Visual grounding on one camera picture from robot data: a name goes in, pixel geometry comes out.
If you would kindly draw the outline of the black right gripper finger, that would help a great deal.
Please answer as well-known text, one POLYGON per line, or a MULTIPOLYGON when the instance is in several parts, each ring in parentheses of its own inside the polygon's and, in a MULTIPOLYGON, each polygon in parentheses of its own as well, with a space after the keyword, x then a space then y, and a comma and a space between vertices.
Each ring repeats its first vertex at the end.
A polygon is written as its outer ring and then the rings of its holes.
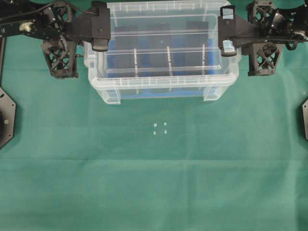
POLYGON ((220 38, 220 52, 223 57, 233 57, 237 55, 237 50, 241 47, 248 46, 254 43, 264 42, 264 38, 252 37, 232 37, 220 38))
POLYGON ((266 35, 261 28, 261 19, 257 18, 254 8, 247 10, 247 19, 244 19, 236 13, 234 6, 222 7, 218 17, 218 38, 264 39, 266 35))

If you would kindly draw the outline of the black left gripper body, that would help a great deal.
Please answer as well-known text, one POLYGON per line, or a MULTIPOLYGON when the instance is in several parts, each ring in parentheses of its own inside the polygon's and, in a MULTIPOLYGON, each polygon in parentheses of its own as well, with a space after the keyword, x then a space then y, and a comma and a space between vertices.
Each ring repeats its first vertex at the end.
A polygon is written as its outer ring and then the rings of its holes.
POLYGON ((65 1, 55 3, 48 10, 53 11, 51 26, 59 33, 41 44, 50 75, 56 79, 77 78, 77 43, 64 34, 66 23, 75 18, 76 11, 65 1))

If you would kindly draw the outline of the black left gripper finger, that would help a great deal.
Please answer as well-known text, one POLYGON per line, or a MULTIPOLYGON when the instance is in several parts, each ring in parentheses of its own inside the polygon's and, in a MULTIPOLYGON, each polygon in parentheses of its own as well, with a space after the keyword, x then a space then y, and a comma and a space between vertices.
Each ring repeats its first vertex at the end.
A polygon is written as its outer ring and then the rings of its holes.
POLYGON ((110 9, 107 3, 101 0, 92 0, 91 7, 87 10, 88 12, 81 13, 74 21, 89 23, 94 21, 98 24, 110 24, 110 9))
POLYGON ((93 51, 108 51, 108 43, 111 38, 109 25, 68 23, 65 34, 77 43, 90 43, 93 51))

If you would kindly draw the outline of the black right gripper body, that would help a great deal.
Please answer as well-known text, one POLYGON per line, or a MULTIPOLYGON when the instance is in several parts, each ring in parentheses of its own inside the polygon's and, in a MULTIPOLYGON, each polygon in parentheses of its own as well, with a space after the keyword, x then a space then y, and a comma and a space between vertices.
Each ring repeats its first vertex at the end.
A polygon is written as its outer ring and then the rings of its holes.
MULTIPOLYGON (((274 3, 270 0, 255 0, 246 6, 248 22, 261 27, 272 15, 274 3)), ((268 76, 276 71, 283 45, 266 38, 245 47, 249 61, 249 76, 268 76)))

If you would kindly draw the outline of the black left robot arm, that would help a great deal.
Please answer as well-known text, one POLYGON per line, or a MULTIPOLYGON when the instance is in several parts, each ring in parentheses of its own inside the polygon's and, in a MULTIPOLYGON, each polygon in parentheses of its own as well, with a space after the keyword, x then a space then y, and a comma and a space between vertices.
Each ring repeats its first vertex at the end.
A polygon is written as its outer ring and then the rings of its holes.
POLYGON ((41 50, 50 75, 77 78, 76 50, 85 42, 105 52, 111 39, 111 16, 106 2, 92 1, 83 10, 67 0, 37 3, 31 0, 0 2, 0 37, 24 35, 42 40, 41 50))

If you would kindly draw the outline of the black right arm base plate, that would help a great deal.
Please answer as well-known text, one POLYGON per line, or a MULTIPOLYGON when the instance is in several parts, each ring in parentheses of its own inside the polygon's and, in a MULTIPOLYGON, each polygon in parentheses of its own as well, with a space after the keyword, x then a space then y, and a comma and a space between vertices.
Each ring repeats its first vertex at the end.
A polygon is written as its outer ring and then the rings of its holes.
POLYGON ((302 104, 305 139, 308 140, 308 99, 302 104))

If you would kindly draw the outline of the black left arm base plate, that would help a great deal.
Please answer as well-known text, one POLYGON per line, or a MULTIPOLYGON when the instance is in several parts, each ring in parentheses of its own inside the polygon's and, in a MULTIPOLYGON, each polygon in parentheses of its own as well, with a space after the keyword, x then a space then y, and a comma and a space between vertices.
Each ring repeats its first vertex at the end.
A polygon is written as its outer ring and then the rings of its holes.
POLYGON ((0 89, 0 148, 2 149, 14 136, 16 114, 15 101, 0 89))

